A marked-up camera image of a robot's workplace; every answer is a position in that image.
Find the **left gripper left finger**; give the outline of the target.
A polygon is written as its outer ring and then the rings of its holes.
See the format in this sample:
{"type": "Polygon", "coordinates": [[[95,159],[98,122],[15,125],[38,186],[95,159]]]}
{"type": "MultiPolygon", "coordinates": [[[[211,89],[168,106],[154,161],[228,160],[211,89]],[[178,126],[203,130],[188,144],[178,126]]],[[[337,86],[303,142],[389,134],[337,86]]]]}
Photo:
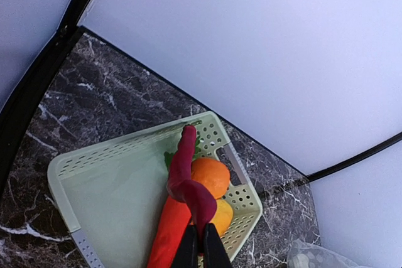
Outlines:
{"type": "Polygon", "coordinates": [[[198,232],[195,225],[188,225],[177,249],[171,268],[198,267],[198,232]]]}

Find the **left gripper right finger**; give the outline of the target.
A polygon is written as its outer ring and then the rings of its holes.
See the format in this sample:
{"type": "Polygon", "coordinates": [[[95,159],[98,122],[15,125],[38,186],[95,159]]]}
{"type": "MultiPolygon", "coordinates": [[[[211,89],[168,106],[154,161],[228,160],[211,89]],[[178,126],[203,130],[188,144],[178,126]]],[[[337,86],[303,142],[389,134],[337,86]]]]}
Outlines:
{"type": "Polygon", "coordinates": [[[203,249],[205,268],[232,268],[224,244],[213,223],[207,224],[204,228],[203,249]]]}

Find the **dark red chili toy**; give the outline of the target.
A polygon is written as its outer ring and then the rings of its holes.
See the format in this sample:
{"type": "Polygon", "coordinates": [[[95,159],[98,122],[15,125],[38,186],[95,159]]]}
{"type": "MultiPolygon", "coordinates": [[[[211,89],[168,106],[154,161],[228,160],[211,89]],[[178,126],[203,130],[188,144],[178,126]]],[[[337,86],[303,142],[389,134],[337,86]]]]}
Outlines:
{"type": "Polygon", "coordinates": [[[214,217],[217,205],[206,187],[192,179],[192,161],[195,154],[197,131],[185,125],[168,170],[168,192],[178,202],[185,203],[193,223],[203,229],[214,217]]]}

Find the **clear zip top bag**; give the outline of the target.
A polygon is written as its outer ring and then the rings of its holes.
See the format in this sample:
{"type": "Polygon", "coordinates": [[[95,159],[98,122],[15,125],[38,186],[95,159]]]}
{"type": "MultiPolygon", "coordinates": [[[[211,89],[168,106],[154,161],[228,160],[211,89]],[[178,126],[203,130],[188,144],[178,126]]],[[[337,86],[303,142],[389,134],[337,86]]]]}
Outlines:
{"type": "Polygon", "coordinates": [[[300,239],[292,242],[286,264],[290,268],[369,268],[329,249],[300,239]]]}

